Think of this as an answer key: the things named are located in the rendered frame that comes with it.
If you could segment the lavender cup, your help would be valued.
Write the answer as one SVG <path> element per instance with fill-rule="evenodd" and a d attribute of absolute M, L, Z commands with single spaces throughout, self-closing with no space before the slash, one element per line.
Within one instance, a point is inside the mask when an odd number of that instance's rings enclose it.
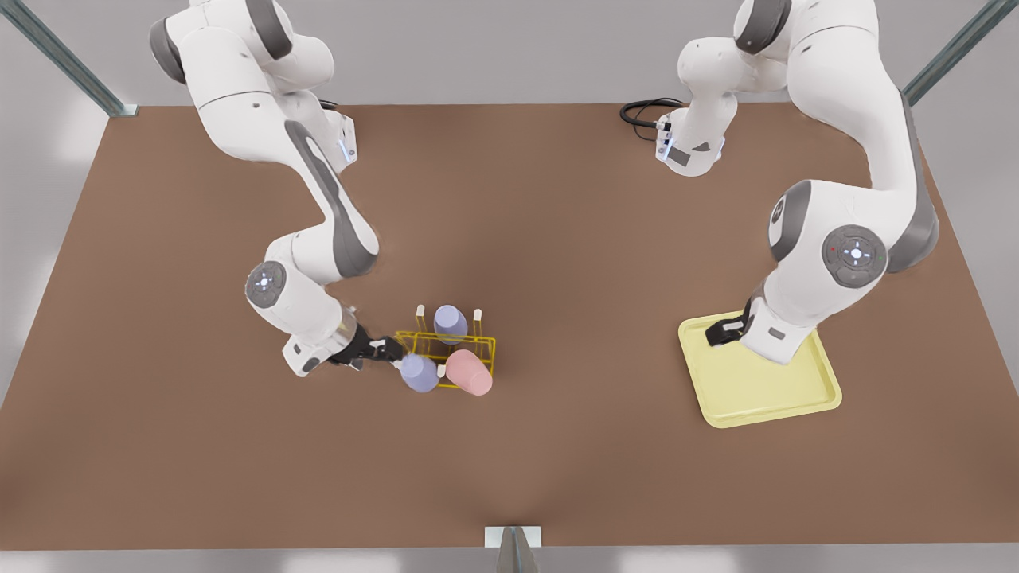
<path fill-rule="evenodd" d="M 433 333 L 447 345 L 457 345 L 468 335 L 466 316 L 453 305 L 438 308 L 433 318 Z"/>
<path fill-rule="evenodd" d="M 419 394 L 432 392 L 438 385 L 438 366 L 426 356 L 407 354 L 398 369 L 404 383 Z"/>

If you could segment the pale yellow tray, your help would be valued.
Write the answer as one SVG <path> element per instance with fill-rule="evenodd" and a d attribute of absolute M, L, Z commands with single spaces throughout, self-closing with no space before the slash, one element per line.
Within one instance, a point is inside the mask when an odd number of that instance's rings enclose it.
<path fill-rule="evenodd" d="M 710 347 L 706 330 L 734 316 L 690 318 L 677 329 L 701 414 L 711 427 L 742 427 L 841 405 L 843 392 L 817 333 L 804 341 L 789 364 L 779 365 L 739 342 Z"/>

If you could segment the pink cup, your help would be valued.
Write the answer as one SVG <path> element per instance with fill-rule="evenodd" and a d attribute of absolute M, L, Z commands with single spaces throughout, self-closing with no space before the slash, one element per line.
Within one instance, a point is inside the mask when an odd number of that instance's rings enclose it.
<path fill-rule="evenodd" d="M 469 349 L 455 349 L 445 362 L 445 377 L 465 392 L 483 396 L 494 385 L 494 378 L 481 359 Z"/>

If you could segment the silver frame post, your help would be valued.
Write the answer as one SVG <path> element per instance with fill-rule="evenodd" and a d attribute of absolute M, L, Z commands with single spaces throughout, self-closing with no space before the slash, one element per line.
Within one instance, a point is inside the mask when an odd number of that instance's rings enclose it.
<path fill-rule="evenodd" d="M 117 98 L 102 80 L 95 76 L 95 73 L 81 62 L 81 58 L 77 58 L 77 55 L 74 55 L 73 51 L 67 48 L 66 44 L 39 19 L 22 0 L 0 0 L 0 14 L 25 35 L 29 42 L 32 42 L 68 79 L 72 80 L 109 117 L 117 119 L 137 115 L 138 106 L 120 101 L 120 98 Z"/>
<path fill-rule="evenodd" d="M 540 526 L 488 526 L 484 546 L 498 548 L 495 573 L 540 573 L 533 548 L 542 546 Z"/>
<path fill-rule="evenodd" d="M 1017 6 L 1019 0 L 987 0 L 980 10 L 938 50 L 938 54 L 906 84 L 903 95 L 908 104 L 911 107 L 915 106 Z"/>

